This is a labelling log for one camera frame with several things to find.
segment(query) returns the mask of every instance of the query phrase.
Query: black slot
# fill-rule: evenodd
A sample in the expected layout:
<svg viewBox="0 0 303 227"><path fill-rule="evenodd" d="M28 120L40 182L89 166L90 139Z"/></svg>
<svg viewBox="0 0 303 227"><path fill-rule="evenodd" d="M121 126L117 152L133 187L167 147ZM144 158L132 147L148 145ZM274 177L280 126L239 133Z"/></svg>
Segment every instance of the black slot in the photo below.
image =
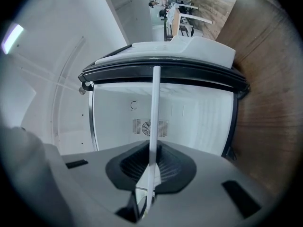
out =
<svg viewBox="0 0 303 227"><path fill-rule="evenodd" d="M261 209L236 181L224 182L222 186L244 218L248 218Z"/></svg>
<svg viewBox="0 0 303 227"><path fill-rule="evenodd" d="M138 220L140 219L140 214L139 214L138 205L137 205L137 201L136 201L136 195L134 192L131 193L127 206L119 209L116 212L116 215L118 215L130 222L133 222L133 223L138 222Z"/></svg>
<svg viewBox="0 0 303 227"><path fill-rule="evenodd" d="M89 162L87 160L79 160L79 161L68 162L68 163L65 163L65 164L66 164L68 169L71 169L71 168L79 167L79 166L82 166L82 165L86 165L88 163Z"/></svg>

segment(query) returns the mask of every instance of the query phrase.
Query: metal bracket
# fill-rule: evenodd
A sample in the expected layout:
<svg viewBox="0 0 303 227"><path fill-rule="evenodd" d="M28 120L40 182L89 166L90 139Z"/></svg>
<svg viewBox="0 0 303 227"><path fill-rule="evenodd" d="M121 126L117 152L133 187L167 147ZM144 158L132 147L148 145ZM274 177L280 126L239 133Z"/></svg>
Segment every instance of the metal bracket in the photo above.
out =
<svg viewBox="0 0 303 227"><path fill-rule="evenodd" d="M245 88L245 90L243 91L239 91L237 93L237 99L243 99L248 93L250 92L250 86L247 85L247 87Z"/></svg>
<svg viewBox="0 0 303 227"><path fill-rule="evenodd" d="M237 156L236 156L236 154L235 154L235 152L234 152L234 150L233 150L232 147L229 147L229 148L228 148L228 151L227 151L226 155L227 155L230 159L232 159L233 161L237 160Z"/></svg>
<svg viewBox="0 0 303 227"><path fill-rule="evenodd" d="M89 86L87 86L87 85L85 84L85 82L82 82L81 85L82 85L82 88L83 88L85 91L93 91L93 89L94 89L94 87L93 87L91 84L90 84Z"/></svg>

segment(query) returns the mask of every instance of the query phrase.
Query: refrigerator vent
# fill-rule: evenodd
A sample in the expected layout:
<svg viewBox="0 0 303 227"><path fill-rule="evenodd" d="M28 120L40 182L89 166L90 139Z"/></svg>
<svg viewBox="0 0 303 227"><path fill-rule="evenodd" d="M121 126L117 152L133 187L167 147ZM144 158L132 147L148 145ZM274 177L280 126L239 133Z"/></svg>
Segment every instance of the refrigerator vent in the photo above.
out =
<svg viewBox="0 0 303 227"><path fill-rule="evenodd" d="M141 134L141 119L133 119L133 133Z"/></svg>
<svg viewBox="0 0 303 227"><path fill-rule="evenodd" d="M159 137L166 137L168 131L168 121L166 120L159 120L158 125L158 136ZM146 121L142 124L142 132L143 134L150 136L151 135L151 121Z"/></svg>

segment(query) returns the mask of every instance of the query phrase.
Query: white rod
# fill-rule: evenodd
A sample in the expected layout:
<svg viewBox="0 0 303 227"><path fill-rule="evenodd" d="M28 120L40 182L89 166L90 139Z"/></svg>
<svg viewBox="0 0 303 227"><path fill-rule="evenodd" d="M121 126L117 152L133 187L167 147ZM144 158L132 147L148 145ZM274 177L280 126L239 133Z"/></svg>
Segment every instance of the white rod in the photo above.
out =
<svg viewBox="0 0 303 227"><path fill-rule="evenodd" d="M187 5L187 4L181 4L181 3L178 3L177 4L178 7L187 7L187 8L192 8L192 9L199 9L199 7L196 7L196 6L190 6L190 5Z"/></svg>
<svg viewBox="0 0 303 227"><path fill-rule="evenodd" d="M194 15L190 15L190 14L185 14L185 13L180 13L181 17L188 17L188 18L192 18L192 19L197 19L197 20L201 20L203 22L209 23L209 24L213 24L213 22L211 20L208 20L206 18L202 18L202 17L198 17L198 16L194 16Z"/></svg>
<svg viewBox="0 0 303 227"><path fill-rule="evenodd" d="M150 136L150 160L147 186L146 211L152 205L152 194L155 181L155 168L157 156L158 121L159 121L159 97L160 97L161 67L155 66L152 75L152 98L151 98L151 136Z"/></svg>

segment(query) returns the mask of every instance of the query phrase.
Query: floor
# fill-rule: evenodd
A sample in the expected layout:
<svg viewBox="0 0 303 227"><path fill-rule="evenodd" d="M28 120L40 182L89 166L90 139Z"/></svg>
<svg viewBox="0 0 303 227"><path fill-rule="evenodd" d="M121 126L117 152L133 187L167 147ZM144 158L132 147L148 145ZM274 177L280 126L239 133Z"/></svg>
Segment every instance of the floor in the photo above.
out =
<svg viewBox="0 0 303 227"><path fill-rule="evenodd" d="M234 67L250 83L240 101L232 146L241 171L278 196L302 152L303 56L299 35L276 0L192 0L205 38L236 50Z"/></svg>
<svg viewBox="0 0 303 227"><path fill-rule="evenodd" d="M194 10L193 15L204 17L213 22L213 24L204 23L193 19L191 23L194 28L202 30L204 37L216 40L226 19L228 18L236 0L191 0L199 10ZM267 0L277 7L280 7L276 0Z"/></svg>

